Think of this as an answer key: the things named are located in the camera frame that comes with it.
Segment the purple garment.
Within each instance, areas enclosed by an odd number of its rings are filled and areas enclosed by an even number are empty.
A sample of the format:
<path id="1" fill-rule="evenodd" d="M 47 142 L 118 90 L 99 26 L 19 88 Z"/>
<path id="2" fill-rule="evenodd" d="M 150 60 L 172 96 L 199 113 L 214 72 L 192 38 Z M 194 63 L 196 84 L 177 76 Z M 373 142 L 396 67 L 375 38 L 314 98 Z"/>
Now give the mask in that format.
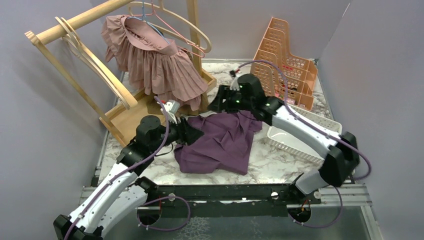
<path id="1" fill-rule="evenodd" d="M 175 148 L 174 158 L 182 173 L 210 174 L 215 170 L 248 173 L 253 138 L 263 128 L 261 121 L 244 110 L 189 117 L 188 123 L 204 135 L 191 145 Z"/>

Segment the brown skirt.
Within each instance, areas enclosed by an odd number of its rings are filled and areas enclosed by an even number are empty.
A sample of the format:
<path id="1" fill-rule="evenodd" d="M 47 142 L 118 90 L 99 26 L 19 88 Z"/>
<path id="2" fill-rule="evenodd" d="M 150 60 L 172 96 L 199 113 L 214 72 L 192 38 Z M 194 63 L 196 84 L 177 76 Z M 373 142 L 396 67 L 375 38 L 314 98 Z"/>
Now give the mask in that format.
<path id="1" fill-rule="evenodd" d="M 159 104 L 152 98 L 153 96 L 149 96 L 150 99 L 146 102 L 147 112 L 151 115 L 161 115 Z M 204 93 L 201 95 L 201 102 L 198 110 L 192 110 L 189 105 L 183 105 L 179 108 L 177 112 L 177 116 L 187 115 L 187 116 L 197 116 L 201 113 L 205 113 L 207 111 L 207 107 L 209 105 L 209 101 L 207 99 L 207 95 Z"/>

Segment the pink skirt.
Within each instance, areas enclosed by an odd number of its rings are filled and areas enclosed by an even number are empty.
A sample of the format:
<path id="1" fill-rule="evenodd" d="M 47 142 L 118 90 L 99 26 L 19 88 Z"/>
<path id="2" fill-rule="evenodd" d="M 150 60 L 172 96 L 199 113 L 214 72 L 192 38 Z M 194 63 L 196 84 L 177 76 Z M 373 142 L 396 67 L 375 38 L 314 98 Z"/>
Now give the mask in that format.
<path id="1" fill-rule="evenodd" d="M 208 84 L 173 39 L 129 15 L 107 16 L 101 36 L 107 45 L 105 60 L 115 59 L 134 89 L 199 110 Z"/>

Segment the blue wire hanger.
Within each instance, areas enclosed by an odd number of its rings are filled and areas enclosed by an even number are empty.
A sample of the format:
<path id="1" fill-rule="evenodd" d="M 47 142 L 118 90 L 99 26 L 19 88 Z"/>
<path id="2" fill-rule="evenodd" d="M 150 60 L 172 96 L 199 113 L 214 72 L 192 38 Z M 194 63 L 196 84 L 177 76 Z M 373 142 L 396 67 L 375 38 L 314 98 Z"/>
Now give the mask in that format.
<path id="1" fill-rule="evenodd" d="M 153 29 L 157 34 L 159 34 L 166 41 L 167 44 L 169 44 L 169 41 L 164 37 L 163 33 L 148 21 L 147 16 L 148 16 L 148 14 L 146 14 L 146 12 L 145 12 L 145 1 L 142 0 L 141 1 L 141 14 L 132 15 L 130 18 L 134 18 L 134 19 L 140 20 L 142 22 L 145 22 L 151 29 Z"/>

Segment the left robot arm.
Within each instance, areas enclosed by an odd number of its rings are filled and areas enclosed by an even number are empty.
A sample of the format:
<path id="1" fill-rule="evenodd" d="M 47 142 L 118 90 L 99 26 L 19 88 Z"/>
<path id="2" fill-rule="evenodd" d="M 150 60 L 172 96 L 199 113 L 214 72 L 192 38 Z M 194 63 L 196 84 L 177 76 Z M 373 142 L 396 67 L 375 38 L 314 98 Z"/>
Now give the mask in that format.
<path id="1" fill-rule="evenodd" d="M 125 146 L 108 176 L 69 215 L 53 222 L 59 240 L 102 240 L 126 215 L 141 205 L 157 200 L 157 185 L 141 176 L 164 146 L 174 142 L 191 145 L 204 133 L 185 118 L 166 126 L 155 115 L 141 119 L 135 137 Z"/>

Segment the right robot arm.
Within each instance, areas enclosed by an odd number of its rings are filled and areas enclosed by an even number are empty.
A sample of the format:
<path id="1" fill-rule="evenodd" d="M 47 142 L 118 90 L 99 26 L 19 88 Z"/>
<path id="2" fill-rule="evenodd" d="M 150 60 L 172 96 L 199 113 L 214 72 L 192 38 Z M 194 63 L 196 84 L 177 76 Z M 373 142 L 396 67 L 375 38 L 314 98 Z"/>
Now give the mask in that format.
<path id="1" fill-rule="evenodd" d="M 319 156 L 319 169 L 303 173 L 288 190 L 289 199 L 300 204 L 312 192 L 327 186 L 340 187 L 359 165 L 356 136 L 346 131 L 339 134 L 296 113 L 292 107 L 275 96 L 267 96 L 260 80 L 251 73 L 236 76 L 238 85 L 220 85 L 208 110 L 215 113 L 249 111 L 256 120 L 283 130 L 299 139 Z"/>

